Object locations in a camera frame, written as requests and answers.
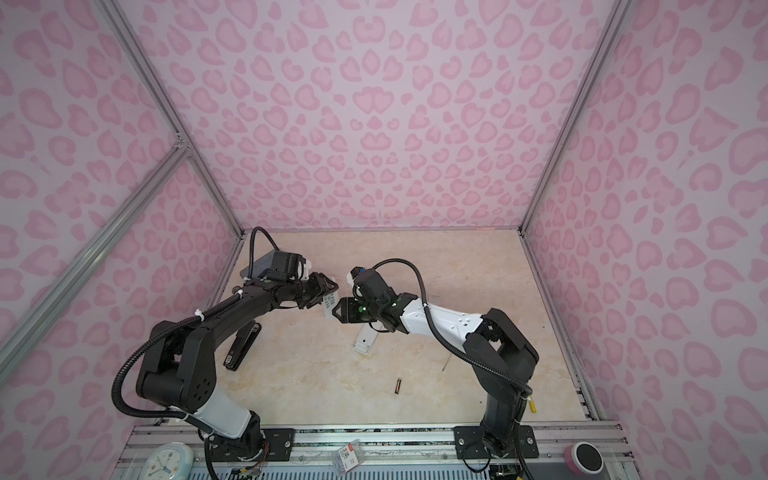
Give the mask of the white remote control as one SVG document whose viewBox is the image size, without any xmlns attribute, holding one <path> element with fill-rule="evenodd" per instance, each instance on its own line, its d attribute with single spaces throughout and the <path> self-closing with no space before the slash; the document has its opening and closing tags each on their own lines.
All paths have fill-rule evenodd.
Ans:
<svg viewBox="0 0 768 480">
<path fill-rule="evenodd" d="M 338 293 L 333 292 L 323 296 L 322 304 L 325 317 L 334 320 L 333 310 L 339 301 Z"/>
<path fill-rule="evenodd" d="M 358 333 L 353 350 L 361 355 L 368 356 L 371 354 L 379 332 L 369 326 L 364 326 Z"/>
</svg>

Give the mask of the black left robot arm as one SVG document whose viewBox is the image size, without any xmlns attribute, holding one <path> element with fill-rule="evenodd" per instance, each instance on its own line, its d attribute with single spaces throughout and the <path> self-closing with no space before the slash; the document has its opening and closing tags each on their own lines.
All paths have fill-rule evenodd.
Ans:
<svg viewBox="0 0 768 480">
<path fill-rule="evenodd" d="M 230 297 L 178 321 L 163 321 L 119 368 L 111 400 L 138 419 L 180 419 L 196 427 L 205 456 L 263 461 L 268 440 L 257 413 L 238 405 L 217 383 L 216 351 L 230 337 L 250 333 L 258 317 L 292 303 L 309 309 L 337 291 L 299 254 L 272 251 L 262 269 Z"/>
</svg>

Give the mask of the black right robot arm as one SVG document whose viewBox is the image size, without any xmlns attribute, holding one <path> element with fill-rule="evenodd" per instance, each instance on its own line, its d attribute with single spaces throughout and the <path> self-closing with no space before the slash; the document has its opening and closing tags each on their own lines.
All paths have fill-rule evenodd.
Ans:
<svg viewBox="0 0 768 480">
<path fill-rule="evenodd" d="M 431 337 L 470 365 L 487 394 L 481 445 L 492 457 L 521 457 L 522 419 L 533 393 L 530 380 L 539 362 L 537 350 L 499 309 L 472 314 L 430 303 L 421 272 L 404 259 L 398 262 L 414 272 L 419 292 L 396 292 L 379 273 L 393 262 L 353 268 L 352 295 L 338 301 L 333 316 L 342 324 L 379 323 L 385 333 Z"/>
</svg>

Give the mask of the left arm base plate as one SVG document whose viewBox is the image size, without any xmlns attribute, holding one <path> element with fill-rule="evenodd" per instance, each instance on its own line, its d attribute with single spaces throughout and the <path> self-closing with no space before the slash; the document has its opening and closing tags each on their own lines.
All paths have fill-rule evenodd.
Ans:
<svg viewBox="0 0 768 480">
<path fill-rule="evenodd" d="M 212 462 L 287 462 L 295 434 L 293 428 L 266 428 L 259 433 L 247 432 L 237 440 L 213 435 L 209 441 L 208 457 Z"/>
</svg>

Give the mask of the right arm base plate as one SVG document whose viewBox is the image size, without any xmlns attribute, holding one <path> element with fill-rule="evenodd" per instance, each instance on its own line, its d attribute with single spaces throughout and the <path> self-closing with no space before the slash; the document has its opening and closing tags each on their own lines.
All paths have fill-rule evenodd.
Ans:
<svg viewBox="0 0 768 480">
<path fill-rule="evenodd" d="M 540 456 L 534 430 L 529 425 L 519 426 L 517 437 L 509 435 L 504 441 L 481 426 L 456 426 L 453 435 L 456 455 L 462 460 L 515 459 L 518 453 L 525 459 Z"/>
</svg>

